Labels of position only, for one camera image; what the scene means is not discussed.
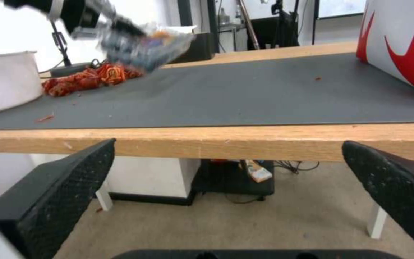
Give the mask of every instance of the table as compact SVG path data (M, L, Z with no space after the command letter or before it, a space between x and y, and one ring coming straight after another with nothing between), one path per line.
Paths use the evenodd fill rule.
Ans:
M353 53L357 43L336 43L217 54L214 59L173 67ZM342 143L357 141L414 160L414 123L290 125L192 128L112 128L0 131L0 152L70 154L116 138L116 155L173 158L222 158L343 161ZM370 221L378 236L384 211L376 206Z

